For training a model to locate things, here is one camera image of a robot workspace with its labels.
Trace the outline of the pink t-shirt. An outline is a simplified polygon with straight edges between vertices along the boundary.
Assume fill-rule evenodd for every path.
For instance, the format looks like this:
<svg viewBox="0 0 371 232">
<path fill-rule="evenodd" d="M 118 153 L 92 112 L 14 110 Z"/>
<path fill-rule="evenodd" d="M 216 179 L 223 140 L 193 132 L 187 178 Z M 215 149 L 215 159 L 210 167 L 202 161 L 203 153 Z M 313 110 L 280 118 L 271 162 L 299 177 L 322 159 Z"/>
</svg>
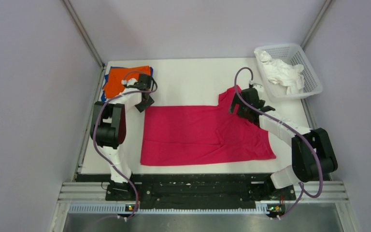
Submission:
<svg viewBox="0 0 371 232">
<path fill-rule="evenodd" d="M 145 111 L 140 163 L 204 165 L 276 158 L 267 131 L 229 107 L 239 87 L 218 95 L 218 104 L 153 106 Z"/>
</svg>

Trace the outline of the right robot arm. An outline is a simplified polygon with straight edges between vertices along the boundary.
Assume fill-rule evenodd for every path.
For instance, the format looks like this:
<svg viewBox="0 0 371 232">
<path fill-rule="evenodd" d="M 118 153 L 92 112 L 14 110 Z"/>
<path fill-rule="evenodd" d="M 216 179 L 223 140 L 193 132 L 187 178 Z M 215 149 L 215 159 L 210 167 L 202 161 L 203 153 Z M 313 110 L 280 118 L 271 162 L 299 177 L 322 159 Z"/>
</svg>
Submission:
<svg viewBox="0 0 371 232">
<path fill-rule="evenodd" d="M 268 198 L 277 199 L 285 187 L 299 182 L 323 181 L 324 175 L 338 169 L 325 129 L 310 129 L 283 118 L 273 107 L 265 105 L 256 88 L 236 91 L 229 112 L 275 135 L 291 148 L 291 164 L 272 173 L 264 183 Z"/>
</svg>

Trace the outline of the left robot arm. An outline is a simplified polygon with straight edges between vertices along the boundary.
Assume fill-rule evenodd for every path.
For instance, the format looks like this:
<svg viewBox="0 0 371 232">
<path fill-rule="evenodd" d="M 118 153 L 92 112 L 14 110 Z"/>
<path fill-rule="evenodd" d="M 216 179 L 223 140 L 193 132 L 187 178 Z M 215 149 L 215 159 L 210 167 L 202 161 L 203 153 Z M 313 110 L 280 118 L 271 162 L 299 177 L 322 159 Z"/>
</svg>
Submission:
<svg viewBox="0 0 371 232">
<path fill-rule="evenodd" d="M 141 71 L 130 71 L 121 84 L 122 92 L 94 103 L 90 137 L 94 149 L 110 167 L 111 181 L 119 184 L 117 194 L 129 200 L 134 197 L 136 188 L 129 182 L 132 172 L 124 148 L 126 113 L 132 108 L 142 113 L 150 107 L 154 103 L 150 94 L 156 92 L 158 85 L 152 75 Z"/>
</svg>

